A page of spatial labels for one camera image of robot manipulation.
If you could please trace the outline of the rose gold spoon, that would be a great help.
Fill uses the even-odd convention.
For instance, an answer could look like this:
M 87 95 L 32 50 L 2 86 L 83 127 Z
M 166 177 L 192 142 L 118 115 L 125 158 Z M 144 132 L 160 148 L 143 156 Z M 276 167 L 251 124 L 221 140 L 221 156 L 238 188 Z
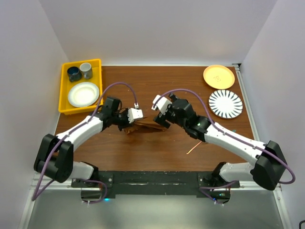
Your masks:
M 200 144 L 202 143 L 202 141 L 198 142 L 195 146 L 193 146 L 186 154 L 190 154 L 194 149 L 196 149 Z

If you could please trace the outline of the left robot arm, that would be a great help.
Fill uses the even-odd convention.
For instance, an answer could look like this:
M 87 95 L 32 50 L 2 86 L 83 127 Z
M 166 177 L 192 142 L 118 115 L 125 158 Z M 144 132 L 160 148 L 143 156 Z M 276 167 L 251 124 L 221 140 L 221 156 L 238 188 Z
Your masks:
M 107 97 L 97 112 L 89 113 L 76 126 L 57 135 L 45 135 L 34 162 L 34 170 L 59 183 L 68 179 L 81 179 L 88 187 L 96 186 L 99 181 L 97 167 L 74 161 L 74 152 L 92 136 L 111 125 L 118 126 L 120 131 L 131 125 L 130 109 L 120 109 L 121 103 L 120 99 Z

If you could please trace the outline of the brown cloth napkin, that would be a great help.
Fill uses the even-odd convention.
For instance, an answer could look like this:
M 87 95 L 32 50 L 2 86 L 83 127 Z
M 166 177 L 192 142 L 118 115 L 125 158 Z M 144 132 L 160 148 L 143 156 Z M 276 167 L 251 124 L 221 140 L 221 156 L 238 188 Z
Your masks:
M 154 116 L 146 116 L 141 120 L 136 121 L 133 126 L 124 128 L 125 134 L 131 133 L 156 133 L 167 130 L 165 127 L 154 122 Z

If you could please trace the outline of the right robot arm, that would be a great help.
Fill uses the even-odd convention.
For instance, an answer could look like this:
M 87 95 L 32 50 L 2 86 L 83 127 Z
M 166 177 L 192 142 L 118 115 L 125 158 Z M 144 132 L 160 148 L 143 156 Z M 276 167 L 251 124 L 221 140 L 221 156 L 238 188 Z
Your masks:
M 159 114 L 154 121 L 165 128 L 180 126 L 193 139 L 224 148 L 245 160 L 243 163 L 221 162 L 208 180 L 211 187 L 224 187 L 233 181 L 253 181 L 266 190 L 274 190 L 286 170 L 287 163 L 278 143 L 263 143 L 234 133 L 212 119 L 197 115 L 186 99 L 174 94 L 157 95 L 152 109 Z

